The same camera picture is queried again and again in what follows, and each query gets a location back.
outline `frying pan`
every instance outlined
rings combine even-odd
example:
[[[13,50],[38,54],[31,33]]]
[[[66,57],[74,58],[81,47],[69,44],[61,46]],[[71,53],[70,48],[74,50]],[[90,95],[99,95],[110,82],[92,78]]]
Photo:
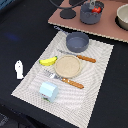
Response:
[[[88,48],[89,37],[85,33],[83,32],[68,33],[63,31],[57,26],[54,26],[54,28],[64,32],[67,35],[66,46],[71,52],[80,53]]]

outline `dark tabletop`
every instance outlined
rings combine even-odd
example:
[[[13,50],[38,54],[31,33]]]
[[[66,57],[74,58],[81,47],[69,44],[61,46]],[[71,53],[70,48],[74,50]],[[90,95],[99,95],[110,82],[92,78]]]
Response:
[[[58,31],[53,25],[48,24],[48,19],[55,10],[56,7],[48,0],[22,0],[0,15],[0,104],[7,105],[51,128],[76,128],[11,96],[21,82],[16,77],[16,61],[22,61],[23,75],[27,75],[57,34]],[[88,128],[128,128],[128,44],[94,35],[89,35],[89,38],[114,45],[114,48]]]

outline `wooden handle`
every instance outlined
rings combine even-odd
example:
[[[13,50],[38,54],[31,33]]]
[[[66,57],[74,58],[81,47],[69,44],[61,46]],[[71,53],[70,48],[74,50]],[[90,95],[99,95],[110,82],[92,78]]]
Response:
[[[82,84],[76,83],[76,82],[71,81],[71,80],[69,80],[67,78],[63,78],[62,81],[65,82],[65,83],[68,83],[70,85],[73,85],[73,86],[75,86],[77,88],[80,88],[80,89],[84,88],[84,86]]]
[[[95,63],[95,62],[96,62],[95,59],[92,59],[92,58],[89,58],[89,57],[85,57],[85,56],[81,56],[81,55],[77,55],[77,57],[78,57],[79,59],[86,60],[86,61],[90,61],[90,62],[92,62],[92,63]]]

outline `small white toy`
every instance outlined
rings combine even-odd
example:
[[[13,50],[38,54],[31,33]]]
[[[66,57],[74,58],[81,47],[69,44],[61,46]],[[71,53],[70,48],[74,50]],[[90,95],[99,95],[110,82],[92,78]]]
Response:
[[[17,79],[23,79],[23,65],[20,60],[16,62],[15,70],[17,72]]]
[[[43,99],[53,102],[58,94],[58,87],[50,82],[43,82],[39,92]]]
[[[89,6],[89,9],[94,9],[95,1],[96,1],[96,0],[90,0],[90,6]]]

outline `striped placemat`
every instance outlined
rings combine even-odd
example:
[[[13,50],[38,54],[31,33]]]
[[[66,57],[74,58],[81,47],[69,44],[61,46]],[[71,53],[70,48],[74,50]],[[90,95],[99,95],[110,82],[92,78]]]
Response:
[[[60,117],[79,128],[86,128],[113,46],[96,40],[89,40],[88,49],[80,53],[80,55],[94,58],[96,59],[96,63],[80,60],[82,71],[79,76],[72,79],[83,84],[83,89],[78,89],[57,79],[50,79],[45,76],[43,72],[44,68],[55,73],[54,67],[53,65],[47,67],[42,66],[39,64],[39,60],[54,56],[60,58],[64,54],[58,52],[57,49],[70,52],[66,47],[66,35],[61,31],[56,34],[46,50],[11,95]],[[58,86],[59,94],[53,103],[41,99],[39,88],[44,81],[52,82]]]

